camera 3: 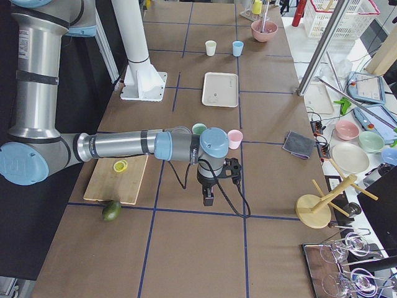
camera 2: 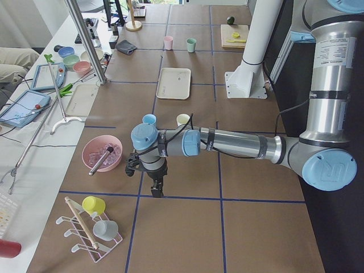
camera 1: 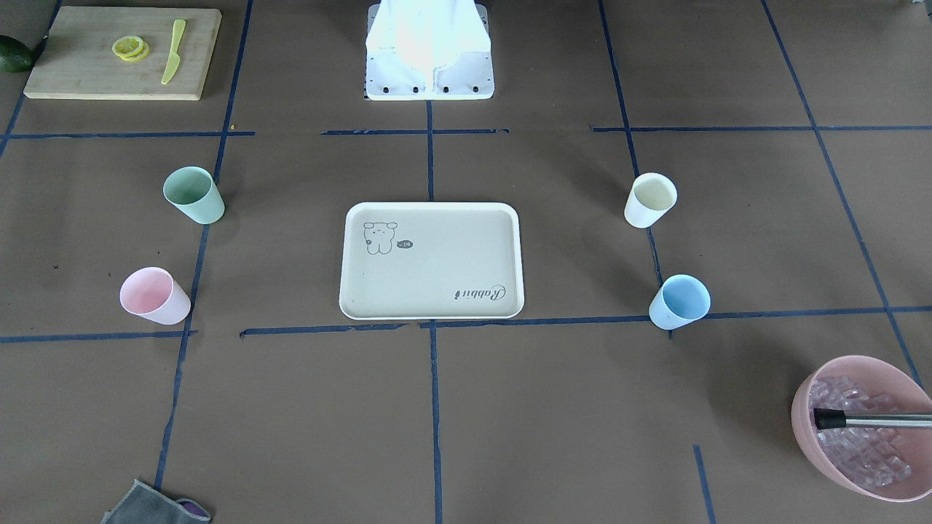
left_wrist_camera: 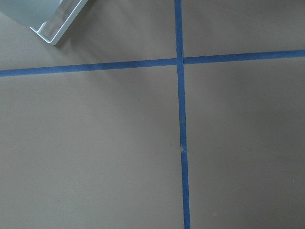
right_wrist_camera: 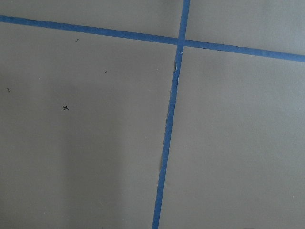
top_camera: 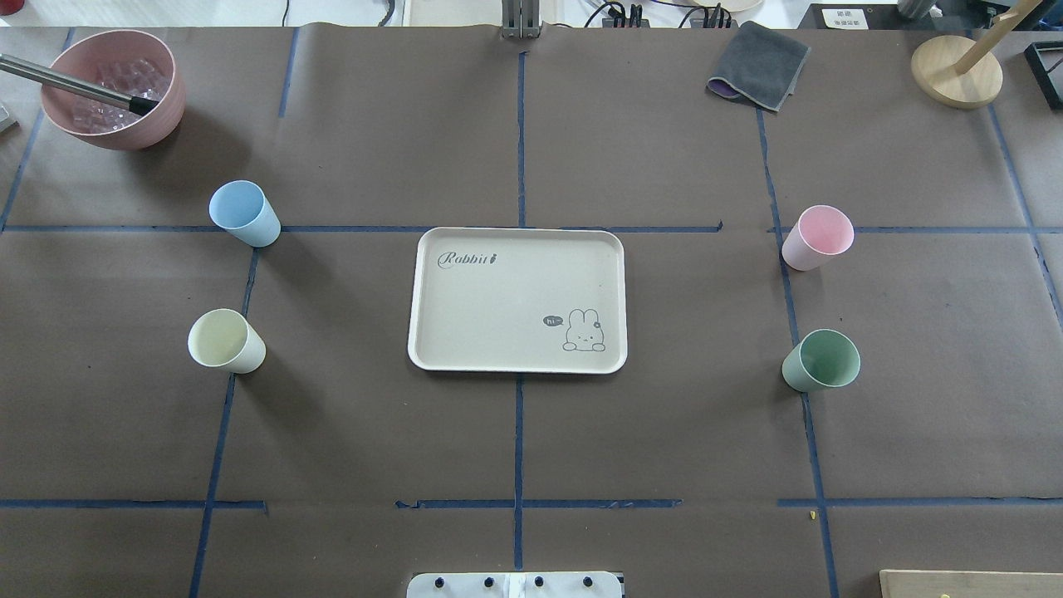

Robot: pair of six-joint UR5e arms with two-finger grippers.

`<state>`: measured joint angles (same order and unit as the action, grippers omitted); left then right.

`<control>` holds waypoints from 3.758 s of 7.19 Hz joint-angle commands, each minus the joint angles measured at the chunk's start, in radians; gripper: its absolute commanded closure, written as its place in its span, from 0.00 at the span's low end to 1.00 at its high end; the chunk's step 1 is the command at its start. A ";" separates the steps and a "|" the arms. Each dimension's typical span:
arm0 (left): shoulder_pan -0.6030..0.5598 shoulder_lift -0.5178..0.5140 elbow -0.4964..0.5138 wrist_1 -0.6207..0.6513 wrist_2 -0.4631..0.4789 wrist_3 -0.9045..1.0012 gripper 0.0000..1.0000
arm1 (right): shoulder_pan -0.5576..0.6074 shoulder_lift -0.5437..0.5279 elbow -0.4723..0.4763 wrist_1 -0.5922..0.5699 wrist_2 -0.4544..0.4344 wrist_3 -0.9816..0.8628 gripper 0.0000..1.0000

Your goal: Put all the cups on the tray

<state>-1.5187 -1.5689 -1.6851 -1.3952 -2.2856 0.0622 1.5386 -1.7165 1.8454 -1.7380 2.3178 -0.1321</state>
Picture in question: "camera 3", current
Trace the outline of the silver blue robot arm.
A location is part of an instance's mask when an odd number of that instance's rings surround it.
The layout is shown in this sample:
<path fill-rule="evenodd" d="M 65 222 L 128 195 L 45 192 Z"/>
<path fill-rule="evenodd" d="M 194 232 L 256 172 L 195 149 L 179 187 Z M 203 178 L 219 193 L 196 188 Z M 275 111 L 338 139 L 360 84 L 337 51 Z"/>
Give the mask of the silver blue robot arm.
<path fill-rule="evenodd" d="M 213 127 L 194 134 L 185 127 L 88 135 L 55 127 L 61 39 L 96 34 L 94 1 L 12 1 L 19 25 L 16 119 L 10 142 L 1 147 L 1 175 L 28 186 L 77 163 L 99 158 L 154 155 L 197 166 L 203 203 L 213 204 L 213 187 L 237 178 L 238 161 L 227 158 L 228 136 Z"/>

